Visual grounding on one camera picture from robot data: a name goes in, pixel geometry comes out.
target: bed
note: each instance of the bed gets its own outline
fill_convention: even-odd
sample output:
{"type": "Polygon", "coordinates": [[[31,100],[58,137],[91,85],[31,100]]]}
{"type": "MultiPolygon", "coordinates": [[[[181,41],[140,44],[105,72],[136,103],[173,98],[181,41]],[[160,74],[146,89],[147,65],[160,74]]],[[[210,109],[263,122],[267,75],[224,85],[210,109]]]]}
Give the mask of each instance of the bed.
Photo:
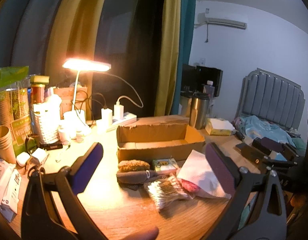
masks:
{"type": "Polygon", "coordinates": [[[235,124],[253,139],[268,137],[303,150],[302,139],[292,138],[286,131],[298,129],[304,104],[300,85],[258,68],[243,80],[235,124]]]}

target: gray upholstered headboard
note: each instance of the gray upholstered headboard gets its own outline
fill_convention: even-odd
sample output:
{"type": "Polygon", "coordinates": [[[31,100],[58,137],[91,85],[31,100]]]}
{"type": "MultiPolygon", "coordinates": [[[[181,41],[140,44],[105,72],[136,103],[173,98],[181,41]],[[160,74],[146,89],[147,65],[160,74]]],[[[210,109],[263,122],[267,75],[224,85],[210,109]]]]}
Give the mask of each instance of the gray upholstered headboard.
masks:
{"type": "Polygon", "coordinates": [[[284,129],[298,129],[304,103],[300,85],[258,68],[243,81],[237,116],[256,115],[284,129]]]}

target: lamp base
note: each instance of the lamp base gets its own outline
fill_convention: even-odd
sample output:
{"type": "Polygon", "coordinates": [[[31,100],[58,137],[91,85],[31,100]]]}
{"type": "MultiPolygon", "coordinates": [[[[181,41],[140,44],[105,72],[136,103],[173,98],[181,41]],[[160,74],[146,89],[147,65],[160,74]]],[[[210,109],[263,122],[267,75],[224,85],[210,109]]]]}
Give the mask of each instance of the lamp base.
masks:
{"type": "Polygon", "coordinates": [[[91,128],[86,124],[85,111],[74,110],[64,113],[64,119],[66,121],[66,127],[69,130],[71,139],[76,138],[76,131],[80,130],[84,136],[91,133],[91,128]]]}

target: plastic bottle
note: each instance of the plastic bottle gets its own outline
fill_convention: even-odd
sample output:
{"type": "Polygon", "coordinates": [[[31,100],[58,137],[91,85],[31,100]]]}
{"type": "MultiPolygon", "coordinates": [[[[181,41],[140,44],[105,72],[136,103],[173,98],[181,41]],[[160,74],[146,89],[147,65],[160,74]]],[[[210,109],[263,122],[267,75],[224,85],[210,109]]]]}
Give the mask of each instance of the plastic bottle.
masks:
{"type": "Polygon", "coordinates": [[[71,142],[71,137],[69,135],[69,131],[66,128],[66,125],[64,123],[61,123],[58,126],[58,134],[59,134],[59,139],[62,142],[63,145],[68,145],[71,142]]]}
{"type": "Polygon", "coordinates": [[[80,131],[80,130],[76,131],[76,141],[78,143],[81,143],[81,142],[84,141],[84,133],[82,131],[80,131]]]}
{"type": "Polygon", "coordinates": [[[208,80],[207,85],[205,85],[203,89],[203,93],[208,94],[209,99],[210,99],[210,103],[209,103],[209,107],[208,107],[208,111],[206,115],[207,118],[212,117],[213,104],[214,104],[213,102],[214,90],[215,90],[215,87],[213,87],[213,81],[208,80]]]}
{"type": "Polygon", "coordinates": [[[208,81],[207,81],[207,85],[204,86],[203,93],[209,95],[210,101],[213,100],[213,97],[214,97],[214,90],[215,90],[215,87],[213,87],[213,81],[208,80],[208,81]]]}

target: woven basket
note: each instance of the woven basket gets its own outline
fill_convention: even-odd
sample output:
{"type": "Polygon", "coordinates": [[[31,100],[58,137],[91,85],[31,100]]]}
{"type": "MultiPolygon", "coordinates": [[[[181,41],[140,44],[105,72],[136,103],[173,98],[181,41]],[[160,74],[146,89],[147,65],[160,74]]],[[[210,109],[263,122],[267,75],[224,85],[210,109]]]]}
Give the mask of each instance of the woven basket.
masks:
{"type": "Polygon", "coordinates": [[[60,108],[54,108],[42,113],[33,113],[36,131],[43,144],[55,143],[59,140],[58,126],[60,124],[60,108]]]}

